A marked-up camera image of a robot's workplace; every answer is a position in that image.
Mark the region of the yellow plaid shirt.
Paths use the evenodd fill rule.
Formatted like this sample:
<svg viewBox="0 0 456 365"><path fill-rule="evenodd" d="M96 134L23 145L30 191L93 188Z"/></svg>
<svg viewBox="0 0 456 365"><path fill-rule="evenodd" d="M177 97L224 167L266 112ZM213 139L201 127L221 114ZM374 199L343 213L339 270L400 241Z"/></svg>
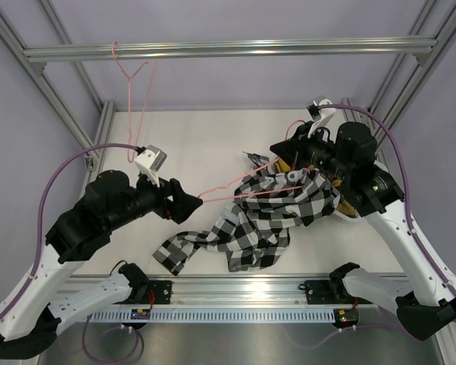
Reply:
<svg viewBox="0 0 456 365"><path fill-rule="evenodd" d="M295 170L294 167L290 166L283 160L278 160L275 163L275 166L276 166L276 171L278 173L286 173L286 172ZM337 179L333 175L327 174L327 173L323 173L323 176L331 183L331 185L339 193L342 193L342 191L341 191L342 190L342 188L341 188L342 180L341 179ZM341 214L343 214L344 216L346 216L348 218L356 218L358 216L356 209L344 197L340 198L340 202L338 203L338 206L337 206L337 211L339 211Z"/></svg>

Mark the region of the black white checked shirt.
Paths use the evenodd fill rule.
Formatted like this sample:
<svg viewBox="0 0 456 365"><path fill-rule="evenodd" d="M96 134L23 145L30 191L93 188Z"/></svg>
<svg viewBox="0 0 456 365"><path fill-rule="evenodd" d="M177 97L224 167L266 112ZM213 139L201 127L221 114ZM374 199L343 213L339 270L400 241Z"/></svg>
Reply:
<svg viewBox="0 0 456 365"><path fill-rule="evenodd" d="M255 271L277 263L290 246L290 229L333 214L340 193L317 170L303 167L278 182L294 190L233 199L209 230L185 231L166 239L154 259L178 275L199 250L223 253L230 272Z"/></svg>

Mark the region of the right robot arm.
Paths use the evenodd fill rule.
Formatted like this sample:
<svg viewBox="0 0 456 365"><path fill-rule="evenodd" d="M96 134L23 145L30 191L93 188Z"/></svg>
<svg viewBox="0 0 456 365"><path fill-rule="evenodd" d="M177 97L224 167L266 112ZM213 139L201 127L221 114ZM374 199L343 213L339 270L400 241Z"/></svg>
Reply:
<svg viewBox="0 0 456 365"><path fill-rule="evenodd" d="M329 274L329 294L338 302L358 297L396 315L424 341L456 320L456 276L439 259L411 215L407 197L392 175L375 162L377 141L366 125L345 122L335 138L325 127L301 125L270 150L298 170L314 166L341 180L342 197L385 241L409 283L398 285L348 262Z"/></svg>

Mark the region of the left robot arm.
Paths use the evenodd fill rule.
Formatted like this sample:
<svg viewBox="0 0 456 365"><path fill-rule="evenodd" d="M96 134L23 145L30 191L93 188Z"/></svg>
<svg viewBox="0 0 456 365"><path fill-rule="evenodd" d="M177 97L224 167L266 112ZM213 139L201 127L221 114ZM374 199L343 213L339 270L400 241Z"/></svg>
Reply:
<svg viewBox="0 0 456 365"><path fill-rule="evenodd" d="M89 290L62 300L55 295L64 282L117 230L149 214L186 221L203 201L184 192L176 179L154 184L141 175L136 186L118 170L107 170L89 183L75 206L61 214L45 235L38 265L19 289L21 297L0 304L0 360L26 360L41 354L71 325L116 303L136 304L147 298L150 281L134 263Z"/></svg>

